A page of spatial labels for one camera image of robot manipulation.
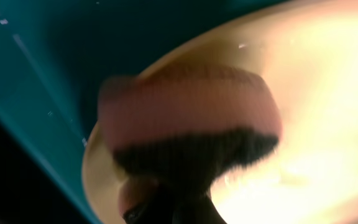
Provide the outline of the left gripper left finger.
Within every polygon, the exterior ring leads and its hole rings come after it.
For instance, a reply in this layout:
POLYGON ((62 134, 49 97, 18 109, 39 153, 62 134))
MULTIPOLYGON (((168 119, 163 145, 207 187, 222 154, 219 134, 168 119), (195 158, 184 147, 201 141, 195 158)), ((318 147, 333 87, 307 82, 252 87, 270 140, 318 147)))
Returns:
POLYGON ((157 192, 126 211, 123 219, 126 224, 172 224, 175 199, 166 190, 157 192))

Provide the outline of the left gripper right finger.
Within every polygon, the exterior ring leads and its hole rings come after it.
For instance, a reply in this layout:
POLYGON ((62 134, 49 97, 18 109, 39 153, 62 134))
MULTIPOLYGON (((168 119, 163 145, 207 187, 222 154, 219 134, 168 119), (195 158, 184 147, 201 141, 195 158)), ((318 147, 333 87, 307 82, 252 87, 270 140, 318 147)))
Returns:
POLYGON ((226 224, 216 210, 210 191, 194 199, 179 203, 172 218, 173 224, 226 224))

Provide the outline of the green scrubbing sponge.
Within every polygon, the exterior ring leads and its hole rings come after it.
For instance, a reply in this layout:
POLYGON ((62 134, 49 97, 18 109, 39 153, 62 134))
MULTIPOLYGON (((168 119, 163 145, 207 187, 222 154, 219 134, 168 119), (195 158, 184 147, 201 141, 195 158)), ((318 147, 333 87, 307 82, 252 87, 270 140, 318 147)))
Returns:
POLYGON ((227 171, 272 153, 283 131, 264 80, 219 65, 111 77, 99 92, 98 122, 113 161, 129 176, 119 192, 122 218, 157 190, 170 192, 175 208, 204 195, 227 171))

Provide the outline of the yellow-green plate top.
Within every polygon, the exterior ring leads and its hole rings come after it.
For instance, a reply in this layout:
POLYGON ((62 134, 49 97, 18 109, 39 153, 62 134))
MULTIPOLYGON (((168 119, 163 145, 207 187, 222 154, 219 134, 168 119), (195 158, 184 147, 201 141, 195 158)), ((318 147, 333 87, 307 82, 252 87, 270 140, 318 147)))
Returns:
MULTIPOLYGON (((219 65, 260 76, 283 131, 272 153, 210 188, 226 223, 358 223, 358 0, 288 1, 212 29, 154 62, 219 65)), ((82 181, 102 223, 125 223, 119 192, 129 176, 97 120, 82 181)))

